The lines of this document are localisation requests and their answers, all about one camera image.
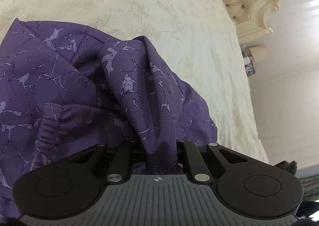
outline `bed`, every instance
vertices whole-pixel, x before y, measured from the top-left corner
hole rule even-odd
[[[223,0],[0,0],[0,42],[15,18],[81,23],[122,40],[145,35],[206,100],[218,142],[268,162],[227,7]]]

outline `ridged gray surface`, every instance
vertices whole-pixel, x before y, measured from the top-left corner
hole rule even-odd
[[[29,226],[289,226],[293,216],[255,220],[225,207],[209,186],[196,185],[185,175],[132,175],[122,185],[108,186],[101,198],[83,213],[62,220],[23,216]]]

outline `wall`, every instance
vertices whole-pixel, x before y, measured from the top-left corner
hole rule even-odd
[[[250,81],[259,138],[269,161],[298,162],[319,174],[319,0],[281,0],[268,15],[269,56]]]

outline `silver screw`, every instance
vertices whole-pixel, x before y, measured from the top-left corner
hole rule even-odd
[[[121,181],[123,177],[119,174],[110,174],[107,176],[106,179],[111,182],[118,182],[118,181]]]
[[[209,175],[207,175],[207,174],[197,174],[196,176],[195,176],[195,179],[197,180],[197,181],[201,181],[201,182],[205,182],[205,181],[208,181],[208,180],[210,180],[210,176]]]

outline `garment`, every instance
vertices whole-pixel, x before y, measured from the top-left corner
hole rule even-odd
[[[16,19],[0,45],[0,214],[15,181],[97,143],[140,139],[154,173],[178,170],[176,140],[217,140],[206,102],[144,36]]]

